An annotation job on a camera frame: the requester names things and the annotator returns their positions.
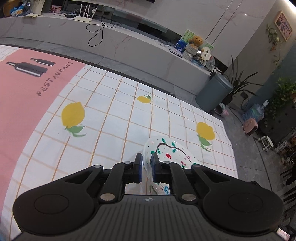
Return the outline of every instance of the trash can lid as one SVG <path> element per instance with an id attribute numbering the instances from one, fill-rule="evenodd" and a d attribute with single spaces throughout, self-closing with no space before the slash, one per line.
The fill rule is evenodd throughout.
<path id="1" fill-rule="evenodd" d="M 229 90 L 229 92 L 231 92 L 231 90 L 233 90 L 233 86 L 231 85 L 231 83 L 223 76 L 221 75 L 219 72 L 216 72 L 216 74 L 214 75 L 214 78 L 227 90 Z"/>

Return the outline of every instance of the small bottle illustration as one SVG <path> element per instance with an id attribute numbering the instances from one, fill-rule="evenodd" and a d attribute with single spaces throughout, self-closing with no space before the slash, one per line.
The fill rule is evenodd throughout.
<path id="1" fill-rule="evenodd" d="M 55 64 L 55 62 L 51 62 L 51 61 L 44 60 L 44 59 L 37 59 L 37 58 L 30 58 L 30 59 L 36 61 L 39 64 L 44 64 L 47 66 L 53 66 Z"/>
<path id="2" fill-rule="evenodd" d="M 34 64 L 29 63 L 13 63 L 13 62 L 7 62 L 6 64 L 9 64 L 11 66 L 14 66 L 14 68 L 17 71 L 21 71 L 26 74 L 33 75 L 35 77 L 40 77 L 42 74 L 46 73 L 47 68 L 43 68 Z"/>

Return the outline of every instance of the white decorated plate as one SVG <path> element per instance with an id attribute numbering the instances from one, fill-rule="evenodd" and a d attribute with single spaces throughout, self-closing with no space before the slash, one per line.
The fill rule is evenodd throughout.
<path id="1" fill-rule="evenodd" d="M 147 140 L 143 150 L 143 165 L 147 173 L 147 177 L 151 182 L 153 189 L 157 195 L 170 194 L 169 185 L 165 183 L 154 183 L 152 179 L 152 169 L 150 159 L 152 153 L 156 152 L 159 161 L 171 161 L 180 164 L 182 168 L 191 168 L 192 164 L 198 161 L 191 152 L 173 139 L 156 136 Z"/>

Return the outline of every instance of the plush toy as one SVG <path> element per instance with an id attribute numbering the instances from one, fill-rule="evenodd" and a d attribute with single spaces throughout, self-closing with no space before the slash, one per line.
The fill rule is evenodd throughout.
<path id="1" fill-rule="evenodd" d="M 197 35 L 194 35 L 192 39 L 188 39 L 188 42 L 190 43 L 190 46 L 199 49 L 199 46 L 204 43 L 203 39 Z"/>

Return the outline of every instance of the white router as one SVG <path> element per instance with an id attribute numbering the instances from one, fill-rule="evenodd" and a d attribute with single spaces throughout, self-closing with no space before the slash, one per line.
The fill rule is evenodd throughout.
<path id="1" fill-rule="evenodd" d="M 86 13 L 86 9 L 87 9 L 87 7 L 90 7 L 90 5 L 86 5 L 86 8 L 85 8 L 85 10 L 84 10 L 84 13 L 83 13 L 83 16 L 81 17 L 80 16 L 80 14 L 81 14 L 81 9 L 82 9 L 82 4 L 81 4 L 81 6 L 80 6 L 80 12 L 79 12 L 79 16 L 76 16 L 76 17 L 74 17 L 74 18 L 72 18 L 72 19 L 74 19 L 74 20 L 78 20 L 78 21 L 82 21 L 82 22 L 90 22 L 92 19 L 93 19 L 93 17 L 94 17 L 94 14 L 95 14 L 95 12 L 96 12 L 96 10 L 98 9 L 98 7 L 96 7 L 96 9 L 93 9 L 93 15 L 91 16 L 91 18 L 88 18 L 88 16 L 89 16 L 89 9 L 87 10 L 87 15 L 86 15 L 86 17 L 84 17 L 84 15 L 85 15 L 85 13 Z"/>

